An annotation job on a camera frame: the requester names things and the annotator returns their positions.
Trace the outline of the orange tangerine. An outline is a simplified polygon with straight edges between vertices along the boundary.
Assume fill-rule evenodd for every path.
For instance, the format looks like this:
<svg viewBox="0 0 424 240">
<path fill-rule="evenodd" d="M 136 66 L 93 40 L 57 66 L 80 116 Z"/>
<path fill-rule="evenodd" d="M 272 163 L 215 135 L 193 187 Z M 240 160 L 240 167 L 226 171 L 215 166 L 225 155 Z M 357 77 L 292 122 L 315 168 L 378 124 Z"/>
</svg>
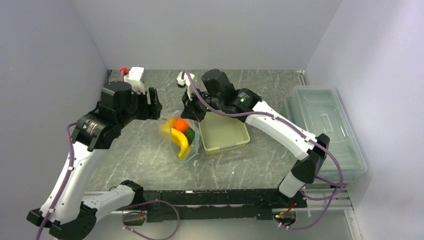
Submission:
<svg viewBox="0 0 424 240">
<path fill-rule="evenodd" d="M 190 128 L 190 125 L 183 118 L 178 118 L 175 121 L 173 128 L 185 134 L 187 129 Z"/>
</svg>

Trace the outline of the yellow bell pepper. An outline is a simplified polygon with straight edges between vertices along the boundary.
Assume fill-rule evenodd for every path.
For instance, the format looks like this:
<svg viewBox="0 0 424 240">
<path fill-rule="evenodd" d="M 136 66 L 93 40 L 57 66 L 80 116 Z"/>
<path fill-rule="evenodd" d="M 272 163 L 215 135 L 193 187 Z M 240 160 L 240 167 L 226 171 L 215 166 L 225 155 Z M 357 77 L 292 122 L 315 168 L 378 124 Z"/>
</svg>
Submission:
<svg viewBox="0 0 424 240">
<path fill-rule="evenodd" d="M 172 129 L 175 126 L 175 118 L 162 118 L 162 123 L 159 125 L 159 131 L 163 136 L 171 134 Z"/>
</svg>

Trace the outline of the clear zip bag blue zipper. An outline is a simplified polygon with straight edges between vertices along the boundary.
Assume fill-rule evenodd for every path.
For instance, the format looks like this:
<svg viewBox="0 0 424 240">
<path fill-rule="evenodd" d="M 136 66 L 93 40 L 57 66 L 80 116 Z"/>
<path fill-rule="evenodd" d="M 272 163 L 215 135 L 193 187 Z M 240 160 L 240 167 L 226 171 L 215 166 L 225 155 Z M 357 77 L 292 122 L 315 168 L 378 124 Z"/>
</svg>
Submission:
<svg viewBox="0 0 424 240">
<path fill-rule="evenodd" d="M 170 156 L 178 163 L 189 162 L 199 154 L 200 130 L 194 120 L 181 117 L 180 110 L 159 118 L 158 133 Z"/>
</svg>

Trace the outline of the yellow banana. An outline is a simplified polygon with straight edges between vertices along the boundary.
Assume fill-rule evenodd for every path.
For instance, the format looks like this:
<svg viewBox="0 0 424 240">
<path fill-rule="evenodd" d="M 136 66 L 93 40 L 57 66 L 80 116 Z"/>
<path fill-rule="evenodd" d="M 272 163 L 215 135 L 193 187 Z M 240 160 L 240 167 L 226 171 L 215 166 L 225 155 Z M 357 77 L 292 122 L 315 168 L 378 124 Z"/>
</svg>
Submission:
<svg viewBox="0 0 424 240">
<path fill-rule="evenodd" d="M 190 148 L 190 145 L 188 143 L 186 136 L 182 132 L 176 130 L 175 128 L 172 128 L 171 129 L 171 138 L 172 138 L 172 141 L 175 144 L 177 144 L 180 148 L 179 153 L 178 153 L 178 158 L 180 160 L 183 160 L 186 157 L 186 155 L 189 151 L 189 148 Z"/>
</svg>

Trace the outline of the pale yellow plastic basket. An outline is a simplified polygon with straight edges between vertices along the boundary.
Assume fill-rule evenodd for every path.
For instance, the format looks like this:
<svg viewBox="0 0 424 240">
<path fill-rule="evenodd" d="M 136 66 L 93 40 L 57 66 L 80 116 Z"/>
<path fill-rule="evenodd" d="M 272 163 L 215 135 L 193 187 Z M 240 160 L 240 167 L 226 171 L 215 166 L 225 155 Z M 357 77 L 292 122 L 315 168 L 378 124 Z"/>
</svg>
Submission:
<svg viewBox="0 0 424 240">
<path fill-rule="evenodd" d="M 206 113 L 198 126 L 203 148 L 207 154 L 241 148 L 251 140 L 245 123 L 211 111 Z"/>
</svg>

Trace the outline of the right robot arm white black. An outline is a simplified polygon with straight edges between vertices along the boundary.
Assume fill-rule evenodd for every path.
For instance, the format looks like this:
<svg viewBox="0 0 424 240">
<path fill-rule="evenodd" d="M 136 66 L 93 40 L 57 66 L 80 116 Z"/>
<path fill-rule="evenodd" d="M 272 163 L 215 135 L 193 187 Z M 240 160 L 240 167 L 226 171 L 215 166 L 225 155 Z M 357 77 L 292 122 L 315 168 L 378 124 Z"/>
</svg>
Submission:
<svg viewBox="0 0 424 240">
<path fill-rule="evenodd" d="M 177 85 L 186 88 L 181 117 L 200 123 L 208 112 L 214 112 L 255 127 L 286 147 L 297 162 L 279 183 L 275 200 L 280 207 L 289 207 L 301 188 L 312 184 L 317 177 L 327 156 L 330 138 L 298 127 L 252 90 L 236 89 L 227 74 L 219 69 L 207 71 L 201 80 L 205 91 L 196 88 L 189 72 L 182 71 L 177 76 Z"/>
</svg>

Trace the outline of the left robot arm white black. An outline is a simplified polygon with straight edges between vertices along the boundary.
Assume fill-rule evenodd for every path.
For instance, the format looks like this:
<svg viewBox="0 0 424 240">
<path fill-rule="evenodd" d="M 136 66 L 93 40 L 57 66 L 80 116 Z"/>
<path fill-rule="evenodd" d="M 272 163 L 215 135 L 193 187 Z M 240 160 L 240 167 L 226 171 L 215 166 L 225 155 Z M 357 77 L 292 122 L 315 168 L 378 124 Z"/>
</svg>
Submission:
<svg viewBox="0 0 424 240">
<path fill-rule="evenodd" d="M 27 220 L 40 232 L 48 229 L 58 240 L 82 240 L 109 213 L 126 206 L 139 209 L 145 200 L 144 189 L 131 180 L 90 199 L 84 195 L 122 129 L 133 120 L 159 119 L 162 108 L 154 87 L 136 92 L 128 82 L 107 83 L 95 108 L 68 125 L 69 153 L 64 167 L 45 203 L 31 210 Z"/>
</svg>

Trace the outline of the clear plastic lidded container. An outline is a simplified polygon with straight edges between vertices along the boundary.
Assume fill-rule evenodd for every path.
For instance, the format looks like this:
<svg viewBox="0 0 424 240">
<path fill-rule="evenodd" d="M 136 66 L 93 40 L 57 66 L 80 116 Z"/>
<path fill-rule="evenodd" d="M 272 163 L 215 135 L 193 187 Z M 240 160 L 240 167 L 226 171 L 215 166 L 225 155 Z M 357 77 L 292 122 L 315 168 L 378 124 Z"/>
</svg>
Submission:
<svg viewBox="0 0 424 240">
<path fill-rule="evenodd" d="M 334 88 L 295 86 L 285 97 L 286 117 L 298 127 L 330 138 L 345 183 L 355 182 L 368 167 Z"/>
</svg>

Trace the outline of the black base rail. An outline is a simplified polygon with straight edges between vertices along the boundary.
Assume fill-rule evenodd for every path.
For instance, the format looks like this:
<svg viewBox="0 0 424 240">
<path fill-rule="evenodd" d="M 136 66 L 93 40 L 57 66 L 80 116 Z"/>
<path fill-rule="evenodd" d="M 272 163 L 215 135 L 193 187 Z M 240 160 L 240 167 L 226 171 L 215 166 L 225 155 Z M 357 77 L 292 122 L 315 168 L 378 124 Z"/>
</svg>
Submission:
<svg viewBox="0 0 424 240">
<path fill-rule="evenodd" d="M 145 190 L 134 204 L 144 208 L 148 223 L 180 220 L 242 219 L 271 220 L 288 208 L 306 208 L 301 193 L 288 198 L 273 188 L 209 190 Z"/>
</svg>

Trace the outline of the aluminium frame rail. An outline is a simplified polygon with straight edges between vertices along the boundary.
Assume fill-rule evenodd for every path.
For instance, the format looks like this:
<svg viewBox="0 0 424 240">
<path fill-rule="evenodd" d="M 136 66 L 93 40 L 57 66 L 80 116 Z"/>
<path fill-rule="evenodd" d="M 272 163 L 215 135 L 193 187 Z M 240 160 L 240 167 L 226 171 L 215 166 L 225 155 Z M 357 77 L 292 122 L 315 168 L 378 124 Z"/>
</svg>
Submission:
<svg viewBox="0 0 424 240">
<path fill-rule="evenodd" d="M 324 200 L 312 200 L 311 198 L 304 197 L 306 200 L 306 208 L 302 208 L 301 210 L 322 212 L 330 201 L 329 195 L 331 195 L 334 190 L 334 188 L 306 188 L 304 190 L 306 195 L 311 198 L 324 198 Z M 349 194 L 347 190 L 343 188 L 338 194 L 332 197 L 327 210 L 350 210 L 352 208 Z"/>
</svg>

